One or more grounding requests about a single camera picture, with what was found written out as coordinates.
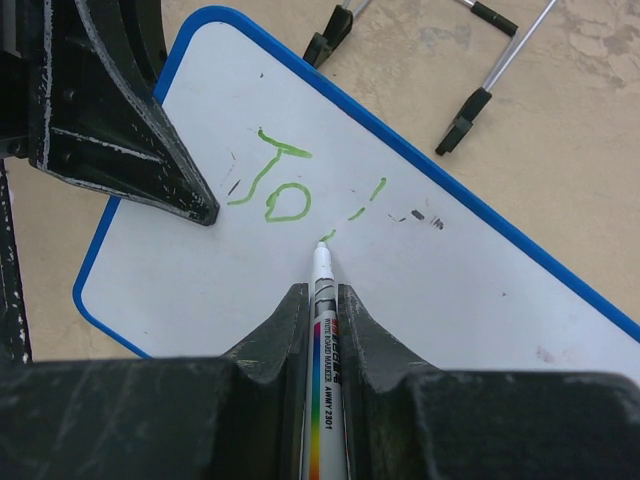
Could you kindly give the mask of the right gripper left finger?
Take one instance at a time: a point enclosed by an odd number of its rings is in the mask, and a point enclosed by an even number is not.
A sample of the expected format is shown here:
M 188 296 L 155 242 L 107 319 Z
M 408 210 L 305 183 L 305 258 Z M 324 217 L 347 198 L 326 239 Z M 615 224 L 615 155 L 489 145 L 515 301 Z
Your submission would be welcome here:
M 5 479 L 295 479 L 309 293 L 218 357 L 36 363 L 1 371 Z

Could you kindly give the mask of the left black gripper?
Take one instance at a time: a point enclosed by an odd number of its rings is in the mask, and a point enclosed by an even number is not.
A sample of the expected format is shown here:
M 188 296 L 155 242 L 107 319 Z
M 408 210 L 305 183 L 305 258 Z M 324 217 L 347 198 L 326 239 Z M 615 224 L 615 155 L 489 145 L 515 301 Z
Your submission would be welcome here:
M 154 96 L 166 59 L 160 0 L 2 0 L 1 159 L 28 151 L 74 186 L 214 224 L 219 204 Z

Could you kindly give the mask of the white whiteboard marker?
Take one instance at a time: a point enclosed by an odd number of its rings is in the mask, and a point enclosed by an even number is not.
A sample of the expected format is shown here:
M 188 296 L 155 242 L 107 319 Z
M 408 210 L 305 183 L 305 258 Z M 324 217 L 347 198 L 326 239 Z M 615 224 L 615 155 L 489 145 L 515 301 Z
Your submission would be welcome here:
M 313 253 L 302 479 L 348 477 L 337 285 L 326 243 Z

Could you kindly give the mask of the blue framed whiteboard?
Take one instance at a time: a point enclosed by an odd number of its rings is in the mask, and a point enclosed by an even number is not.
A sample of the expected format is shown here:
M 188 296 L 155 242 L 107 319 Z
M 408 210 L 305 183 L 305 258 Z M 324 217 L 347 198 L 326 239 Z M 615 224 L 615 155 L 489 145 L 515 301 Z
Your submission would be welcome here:
M 203 227 L 111 199 L 73 289 L 141 356 L 216 356 L 312 278 L 449 370 L 639 375 L 639 328 L 241 12 L 197 10 L 156 88 L 219 202 Z

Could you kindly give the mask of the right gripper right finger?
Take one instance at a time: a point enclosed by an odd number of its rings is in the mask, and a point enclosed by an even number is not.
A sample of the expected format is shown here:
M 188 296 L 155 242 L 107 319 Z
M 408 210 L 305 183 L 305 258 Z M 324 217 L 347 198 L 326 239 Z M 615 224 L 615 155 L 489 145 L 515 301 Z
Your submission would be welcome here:
M 610 373 L 441 370 L 338 288 L 354 479 L 635 479 L 639 389 Z

